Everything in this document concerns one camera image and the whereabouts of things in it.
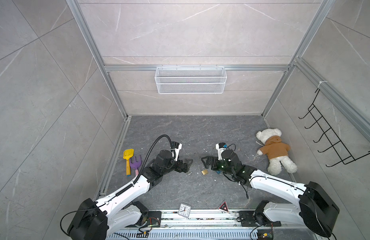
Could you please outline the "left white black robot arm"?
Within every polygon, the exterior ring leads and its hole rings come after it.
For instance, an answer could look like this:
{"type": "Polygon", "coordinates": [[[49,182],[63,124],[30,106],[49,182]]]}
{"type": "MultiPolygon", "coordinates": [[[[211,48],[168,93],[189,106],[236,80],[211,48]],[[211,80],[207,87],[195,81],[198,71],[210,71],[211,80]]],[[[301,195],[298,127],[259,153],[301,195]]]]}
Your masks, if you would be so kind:
{"type": "Polygon", "coordinates": [[[83,201],[66,230],[68,236],[73,240],[105,240],[139,222],[147,210],[132,201],[158,185],[164,175],[172,171],[187,173],[193,163],[193,159],[178,160],[173,155],[168,150],[160,151],[128,184],[96,201],[83,201]]]}

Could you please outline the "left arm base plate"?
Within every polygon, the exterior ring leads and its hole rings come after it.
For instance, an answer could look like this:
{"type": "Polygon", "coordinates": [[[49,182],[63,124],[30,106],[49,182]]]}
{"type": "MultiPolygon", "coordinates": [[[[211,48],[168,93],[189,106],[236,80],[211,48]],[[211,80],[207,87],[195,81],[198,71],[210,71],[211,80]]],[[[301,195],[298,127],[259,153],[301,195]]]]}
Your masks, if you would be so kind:
{"type": "Polygon", "coordinates": [[[137,221],[136,226],[137,227],[160,227],[161,226],[161,220],[162,220],[162,212],[161,211],[149,211],[142,213],[142,216],[137,221]]]}

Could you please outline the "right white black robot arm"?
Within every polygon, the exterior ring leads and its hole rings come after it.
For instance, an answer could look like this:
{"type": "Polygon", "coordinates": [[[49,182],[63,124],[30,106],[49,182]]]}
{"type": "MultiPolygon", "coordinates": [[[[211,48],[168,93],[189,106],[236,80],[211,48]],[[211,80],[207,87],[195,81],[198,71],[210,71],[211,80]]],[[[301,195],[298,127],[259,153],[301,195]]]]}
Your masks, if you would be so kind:
{"type": "Polygon", "coordinates": [[[255,167],[244,165],[229,149],[220,149],[218,157],[201,158],[206,169],[221,172],[228,180],[249,188],[262,190],[287,201],[276,204],[262,201],[253,213],[259,226],[273,222],[305,225],[315,234],[330,238],[339,215],[339,207],[317,183],[294,183],[271,176],[255,167]]]}

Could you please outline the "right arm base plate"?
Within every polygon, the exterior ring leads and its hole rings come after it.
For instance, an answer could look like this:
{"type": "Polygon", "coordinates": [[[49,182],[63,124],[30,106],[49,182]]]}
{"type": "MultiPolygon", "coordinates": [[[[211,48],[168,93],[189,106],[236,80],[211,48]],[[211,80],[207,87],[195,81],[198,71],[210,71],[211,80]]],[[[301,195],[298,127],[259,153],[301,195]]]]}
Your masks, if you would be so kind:
{"type": "Polygon", "coordinates": [[[241,223],[242,227],[281,227],[281,222],[271,222],[263,213],[255,211],[239,211],[236,221],[241,223]]]}

